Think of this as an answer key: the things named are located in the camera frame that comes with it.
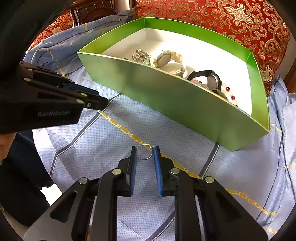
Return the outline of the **person's left hand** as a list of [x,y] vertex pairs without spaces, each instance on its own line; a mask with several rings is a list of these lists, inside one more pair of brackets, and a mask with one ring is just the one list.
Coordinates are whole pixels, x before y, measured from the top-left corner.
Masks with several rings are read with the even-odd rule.
[[3,161],[9,153],[16,133],[0,134],[0,160]]

